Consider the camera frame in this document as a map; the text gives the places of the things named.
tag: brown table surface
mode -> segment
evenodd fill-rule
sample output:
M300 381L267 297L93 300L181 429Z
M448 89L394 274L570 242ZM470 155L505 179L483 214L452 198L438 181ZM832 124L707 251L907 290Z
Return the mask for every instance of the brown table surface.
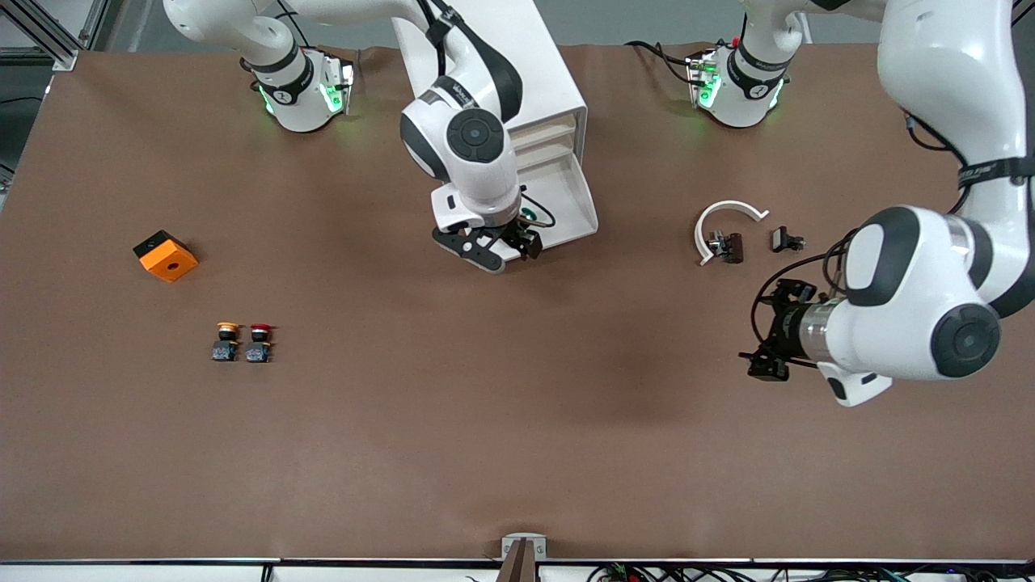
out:
M736 356L796 259L771 229L823 250L954 201L874 47L803 48L745 130L643 52L562 53L600 231L502 277L431 240L395 51L363 51L354 115L312 135L233 54L57 75L0 215L0 557L478 557L515 530L559 557L1035 553L1035 310L976 377L855 409ZM700 267L727 198L772 214L713 217L747 260ZM158 229L201 259L173 285L131 253ZM276 325L275 362L210 361L228 319Z

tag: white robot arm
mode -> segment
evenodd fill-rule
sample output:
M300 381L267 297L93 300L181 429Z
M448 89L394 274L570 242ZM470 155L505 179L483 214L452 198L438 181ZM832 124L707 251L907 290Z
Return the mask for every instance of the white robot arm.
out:
M296 130L318 128L330 118L327 105L333 101L325 95L334 85L325 86L320 75L334 69L332 57L299 49L283 23L258 16L269 3L165 0L170 20L183 34L242 53L264 95L273 97L268 101L274 101L272 112L282 125L294 129L297 125L286 121L296 116L310 120L306 128ZM433 238L494 273L505 265L491 250L497 241L518 250L523 258L538 256L542 243L529 227L552 225L520 212L524 186L518 182L516 154L503 125L522 105L522 79L513 65L443 0L292 0L291 5L299 14L324 24L400 18L424 32L439 49L440 76L403 110L400 134L417 165L444 182L432 193L437 223ZM315 55L327 62L322 70L303 66L306 57L315 60ZM445 57L452 62L448 70Z
M882 210L848 242L845 297L780 280L749 375L786 380L809 358L854 406L892 378L951 380L992 360L999 319L1035 298L1025 91L1009 0L888 0L878 68L889 95L959 158L957 213ZM978 90L962 84L980 80Z
M272 0L164 0L176 30L205 45L229 47L256 76L266 109L291 132L319 129L345 109L351 80L341 59L300 48L278 20L261 17Z
M795 12L845 13L880 21L886 0L740 0L744 30L691 62L693 103L719 123L749 127L776 106L785 72L804 37Z

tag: c-shaped white part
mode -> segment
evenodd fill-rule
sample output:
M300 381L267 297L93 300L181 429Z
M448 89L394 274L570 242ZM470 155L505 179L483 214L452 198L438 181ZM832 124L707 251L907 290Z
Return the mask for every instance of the c-shaped white part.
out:
M701 213L701 217L698 219L698 225L693 227L693 242L698 245L698 253L701 253L701 266L704 266L715 256L711 252L711 249L708 248L708 243L705 242L703 232L705 219L715 210L738 210L753 219L756 223L769 215L769 210L760 212L755 206L746 202L740 202L739 200L723 200L705 208L705 211Z

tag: orange block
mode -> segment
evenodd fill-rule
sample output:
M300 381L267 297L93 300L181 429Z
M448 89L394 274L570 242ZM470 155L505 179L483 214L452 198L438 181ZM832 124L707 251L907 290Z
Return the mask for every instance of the orange block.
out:
M169 283L198 266L198 259L190 251L164 230L134 246L132 252L148 272Z

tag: cable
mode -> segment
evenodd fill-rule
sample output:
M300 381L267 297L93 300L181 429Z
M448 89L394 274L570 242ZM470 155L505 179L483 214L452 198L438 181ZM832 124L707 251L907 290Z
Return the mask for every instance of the cable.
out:
M849 242L851 242L852 237L855 236L855 233L857 232L859 232L859 229L850 230L840 240L834 242L830 249L827 249L827 252L823 255L823 279L830 285L831 292L836 291L842 295L848 293L848 291L837 285L834 278L830 275L828 264L830 263L830 259L832 257L837 257L837 270L835 271L835 274L840 273L840 259L846 253L848 253Z
M631 566L629 570L632 571L632 574L634 574L637 578L643 580L643 582L660 582L653 574L648 572L647 569Z
M1013 22L1010 23L1010 26L1016 26L1017 23L1021 22L1021 19L1025 18L1025 16L1028 12L1032 11L1032 8L1035 8L1035 4L1032 4L1032 5L1028 6L1027 8L1025 8L1025 11L1021 12L1021 14L1017 18L1013 19Z
M825 254L824 255L814 255L814 256L811 256L811 257L809 257L807 259L802 259L802 260L800 260L798 262L791 263L790 265L788 265L788 266L779 269L778 271L776 271L772 277L770 277L768 280L766 280L766 282L764 284L762 284L762 287L759 289L759 293L755 296L755 302L751 303L751 330L755 331L755 338L758 339L758 341L759 341L760 344L762 342L765 342L765 339L762 338L762 332L759 331L759 324L758 324L757 321L755 321L755 314L758 313L759 304L762 302L762 297L763 297L763 294L766 292L766 289L769 289L769 286L772 285L781 275L783 275L783 273L792 271L792 270L794 270L794 269L796 269L798 267L803 267L803 266L807 265L808 263L815 263L816 261L822 261L823 257L825 257L825 256L826 256Z
M941 146L931 145L918 138L915 130L916 129L915 122L916 119L912 115L906 116L906 130L909 132L909 137L913 139L913 142L916 145L922 147L923 149L929 149L930 151L949 151L949 148L944 145Z
M426 0L417 0L417 4L420 6L420 11L424 13L424 20L427 21L427 26L432 26L435 22L435 14L432 13L432 7L427 4ZM439 46L435 48L439 64L439 77L446 74L446 52L444 45L445 41L443 40L443 42L439 43Z
M942 142L942 145L943 145L944 149L943 148L938 148L937 146L933 146L933 145L930 145L928 143L924 143L924 142L920 141L920 139L917 138L916 134L914 134L914 132L913 132L913 123L914 122L918 123L921 127L923 127L924 132L927 132L928 134L930 134L931 136L934 136L934 138L936 140ZM950 142L949 140L946 140L945 137L942 136L941 134L939 134L938 132L936 132L934 127L931 127L930 125L927 125L926 123L924 123L923 119L920 119L919 117L916 117L915 115L913 115L912 113L910 113L908 111L906 112L906 129L909 130L910 137L913 138L913 141L916 142L920 147L923 147L925 149L935 150L935 151L949 151L949 152L952 153L952 155L955 156L956 162L958 162L960 166L964 166L964 167L970 166L970 164L967 162L967 158L964 157L963 152L960 152L959 149L956 148L956 146L952 145L952 142ZM952 205L952 208L950 208L949 211L946 212L946 214L955 214L956 212L958 212L959 209L963 208L964 203L967 202L967 199L970 198L970 191L971 191L971 186L965 187L964 191L959 194L959 198L956 199L956 203Z
M14 103L18 103L18 101L29 101L29 100L36 100L36 101L39 101L39 103L43 103L43 98L42 97L14 97L12 99L4 99L4 100L0 101L0 105L7 105L7 104L14 104Z
M629 40L628 42L625 43L625 46L626 47L640 47L641 49L647 49L651 53L654 53L654 56L656 56L658 58L662 58L662 59L664 59L664 60L667 60L669 62L676 63L676 64L686 64L686 61L683 60L683 59L674 57L672 55L664 54L664 52L661 51L661 49L660 49L660 42L658 43L658 46L655 47L653 45L648 45L648 43L644 42L643 40Z
M280 10L284 11L284 14L282 16L288 17L288 20L291 21L292 25L294 25L295 30L298 31L298 37L302 39L302 46L309 47L310 46L309 39L305 37L305 33L302 32L301 27L298 26L297 22L295 22L295 14L297 14L298 12L294 10L289 10L288 7L284 5L284 0L276 0L276 5L279 6Z
M533 227L539 227L539 228L545 228L545 229L553 228L553 227L557 226L557 219L554 217L554 213L551 212L545 206L543 206L542 204L539 204L535 200L532 200L532 197L530 197L527 194L525 194L524 191L522 191L521 197L524 198L525 200L528 200L532 204L534 204L537 208L539 208L540 210L542 210L543 212L545 212L545 214L548 216L550 216L550 224L549 225L545 224L545 223L537 222L537 221L530 221L528 219L522 219L523 222L528 223L528 224L532 225Z
M599 574L600 572L604 571L604 570L608 570L608 566L604 566L604 565L598 565L598 566L596 566L596 570L594 570L593 572L590 572L589 576L586 577L586 582L593 582L593 577L596 576L597 574Z
M699 51L697 53L693 53L692 55L688 55L686 57L686 59L679 59L679 58L676 58L676 57L674 57L672 55L666 54L664 49L661 47L660 42L656 42L653 47L651 47L650 45L644 42L643 40L629 40L628 42L625 43L625 46L626 47L642 47L642 48L647 49L655 57L661 59L661 62L664 63L664 66L669 67L669 71L672 72L672 75L674 75L676 77L676 79L679 79L683 83L686 83L687 85L692 85L694 87L704 87L705 86L705 83L703 81L698 81L697 79L689 79L689 78L683 77L682 75L679 74L678 70L676 70L676 68L674 66L672 66L673 63L681 64L681 65L685 66L686 65L686 59L690 59L690 58L694 58L694 57L701 56L704 53L704 51Z

